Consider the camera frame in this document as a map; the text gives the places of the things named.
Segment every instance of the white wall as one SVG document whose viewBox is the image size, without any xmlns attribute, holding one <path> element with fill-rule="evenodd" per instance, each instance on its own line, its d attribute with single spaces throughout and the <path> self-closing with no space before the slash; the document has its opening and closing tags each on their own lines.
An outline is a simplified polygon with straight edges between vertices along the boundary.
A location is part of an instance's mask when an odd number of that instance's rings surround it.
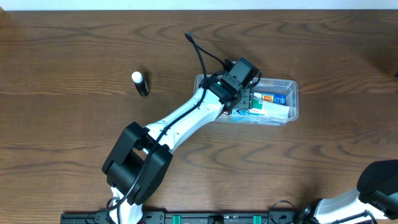
<svg viewBox="0 0 398 224">
<path fill-rule="evenodd" d="M 0 0 L 14 10 L 398 9 L 398 0 Z"/>
</svg>

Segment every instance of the plastic container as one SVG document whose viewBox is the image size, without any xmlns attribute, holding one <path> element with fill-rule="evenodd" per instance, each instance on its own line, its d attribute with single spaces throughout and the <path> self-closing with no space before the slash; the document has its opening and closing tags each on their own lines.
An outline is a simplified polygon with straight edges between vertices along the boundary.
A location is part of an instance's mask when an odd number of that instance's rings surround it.
<svg viewBox="0 0 398 224">
<path fill-rule="evenodd" d="M 199 83 L 203 80 L 203 75 L 198 75 L 195 79 L 195 86 L 193 93 L 198 89 Z M 286 106 L 289 106 L 289 116 L 287 119 L 272 118 L 267 116 L 256 115 L 220 115 L 215 121 L 225 123 L 240 123 L 240 124 L 261 124 L 282 126 L 289 121 L 294 121 L 299 116 L 299 91 L 297 83 L 293 80 L 279 80 L 273 78 L 262 78 L 260 82 L 254 87 L 254 92 L 260 93 L 277 93 L 286 96 Z"/>
</svg>

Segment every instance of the green tape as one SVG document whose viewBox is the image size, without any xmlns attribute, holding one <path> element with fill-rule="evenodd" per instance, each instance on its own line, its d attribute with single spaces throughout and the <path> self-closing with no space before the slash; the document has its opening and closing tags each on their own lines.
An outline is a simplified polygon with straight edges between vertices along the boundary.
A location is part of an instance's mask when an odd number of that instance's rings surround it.
<svg viewBox="0 0 398 224">
<path fill-rule="evenodd" d="M 173 224 L 181 224 L 181 216 L 174 215 L 173 216 Z"/>
<path fill-rule="evenodd" d="M 261 216 L 259 215 L 253 216 L 253 224 L 261 224 Z"/>
</svg>

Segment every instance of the clear plastic bin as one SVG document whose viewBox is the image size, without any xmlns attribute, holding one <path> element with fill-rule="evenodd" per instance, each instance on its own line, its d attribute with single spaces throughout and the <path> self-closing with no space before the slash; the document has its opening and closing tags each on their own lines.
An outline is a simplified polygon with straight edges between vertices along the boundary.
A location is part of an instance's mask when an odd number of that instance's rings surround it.
<svg viewBox="0 0 398 224">
<path fill-rule="evenodd" d="M 199 83 L 203 80 L 203 75 L 198 75 L 195 79 L 195 86 L 193 93 L 198 89 Z M 240 123 L 240 124 L 261 124 L 282 126 L 289 121 L 294 121 L 299 116 L 299 91 L 297 83 L 293 80 L 279 80 L 273 78 L 262 78 L 260 82 L 254 87 L 254 92 L 260 93 L 275 93 L 286 96 L 286 106 L 289 106 L 289 116 L 287 119 L 272 118 L 267 116 L 256 115 L 225 115 L 222 114 L 215 121 L 225 123 Z"/>
</svg>

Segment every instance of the black bottle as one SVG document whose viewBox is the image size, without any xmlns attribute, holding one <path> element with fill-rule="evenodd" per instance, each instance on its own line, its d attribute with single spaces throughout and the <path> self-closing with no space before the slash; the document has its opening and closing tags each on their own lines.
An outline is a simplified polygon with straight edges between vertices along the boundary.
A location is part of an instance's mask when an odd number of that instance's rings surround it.
<svg viewBox="0 0 398 224">
<path fill-rule="evenodd" d="M 140 72 L 133 72 L 131 78 L 134 81 L 136 89 L 141 96 L 147 96 L 149 94 L 149 88 L 147 82 Z"/>
</svg>

